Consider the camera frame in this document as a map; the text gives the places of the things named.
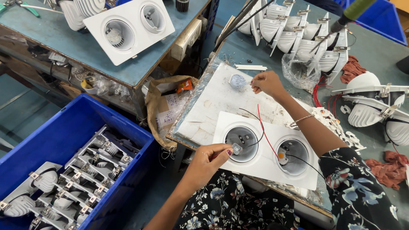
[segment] woman's hand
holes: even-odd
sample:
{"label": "woman's hand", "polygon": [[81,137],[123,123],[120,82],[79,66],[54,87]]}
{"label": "woman's hand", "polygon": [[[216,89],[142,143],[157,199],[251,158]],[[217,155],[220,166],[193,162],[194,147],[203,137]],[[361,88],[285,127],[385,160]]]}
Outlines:
{"label": "woman's hand", "polygon": [[289,96],[288,92],[284,89],[279,76],[274,71],[266,71],[257,74],[251,81],[253,92],[258,94],[263,91],[267,95],[270,95],[277,102],[280,103],[281,98]]}
{"label": "woman's hand", "polygon": [[187,167],[178,187],[189,197],[197,190],[205,186],[216,171],[222,166],[233,153],[231,144],[211,144],[200,146]]}

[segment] red cloth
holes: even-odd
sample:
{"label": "red cloth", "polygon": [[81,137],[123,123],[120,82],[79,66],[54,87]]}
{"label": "red cloth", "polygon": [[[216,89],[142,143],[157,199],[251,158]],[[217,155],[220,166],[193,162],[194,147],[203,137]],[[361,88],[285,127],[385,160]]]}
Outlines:
{"label": "red cloth", "polygon": [[385,151],[385,160],[389,163],[381,163],[374,159],[367,159],[365,163],[380,183],[386,185],[386,187],[392,187],[394,190],[399,190],[400,186],[398,184],[406,180],[405,161],[408,162],[406,156],[400,156],[388,150]]}
{"label": "red cloth", "polygon": [[362,68],[358,63],[358,59],[355,56],[348,55],[348,62],[342,68],[344,74],[341,75],[342,83],[349,83],[356,76],[366,72],[366,69]]}

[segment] silver bracelet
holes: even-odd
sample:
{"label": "silver bracelet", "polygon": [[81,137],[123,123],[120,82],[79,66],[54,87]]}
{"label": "silver bracelet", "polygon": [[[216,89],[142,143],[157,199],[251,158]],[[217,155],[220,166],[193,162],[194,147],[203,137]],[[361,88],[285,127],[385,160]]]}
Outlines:
{"label": "silver bracelet", "polygon": [[290,127],[291,127],[291,128],[296,127],[296,126],[297,126],[297,124],[296,124],[297,122],[301,121],[302,119],[309,118],[309,117],[314,117],[314,115],[310,114],[310,115],[308,115],[308,116],[306,116],[306,117],[303,117],[303,118],[301,118],[301,119],[298,119],[298,120],[296,120],[295,122],[291,123],[291,124],[290,124]]}

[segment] black floral fabric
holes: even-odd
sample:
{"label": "black floral fabric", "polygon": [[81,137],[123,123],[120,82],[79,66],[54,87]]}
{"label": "black floral fabric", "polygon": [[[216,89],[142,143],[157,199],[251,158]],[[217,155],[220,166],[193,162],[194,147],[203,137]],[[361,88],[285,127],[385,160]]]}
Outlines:
{"label": "black floral fabric", "polygon": [[295,230],[294,201],[273,191],[245,191],[243,176],[219,169],[186,203],[174,229],[269,229],[272,223]]}
{"label": "black floral fabric", "polygon": [[[396,207],[353,149],[329,151],[320,157],[319,165],[337,230],[401,229]],[[218,170],[186,203],[174,229],[298,229],[293,200],[272,190],[257,194],[245,191],[242,178]]]}
{"label": "black floral fabric", "polygon": [[320,157],[319,165],[337,230],[401,229],[396,207],[355,150],[329,151]]}

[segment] blue crate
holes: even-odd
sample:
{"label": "blue crate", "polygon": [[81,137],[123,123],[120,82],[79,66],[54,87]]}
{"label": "blue crate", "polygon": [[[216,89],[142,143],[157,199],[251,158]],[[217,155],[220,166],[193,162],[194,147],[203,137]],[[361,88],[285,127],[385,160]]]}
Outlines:
{"label": "blue crate", "polygon": [[[44,162],[64,165],[105,124],[142,148],[78,228],[105,229],[137,188],[159,145],[151,133],[86,94],[75,98],[0,159],[0,200]],[[33,219],[33,215],[5,217],[0,219],[0,229],[27,230]]]}
{"label": "blue crate", "polygon": [[[334,0],[346,9],[355,0]],[[387,0],[377,0],[359,18],[356,23],[370,29],[399,44],[408,45],[402,26],[400,25],[395,5]]]}

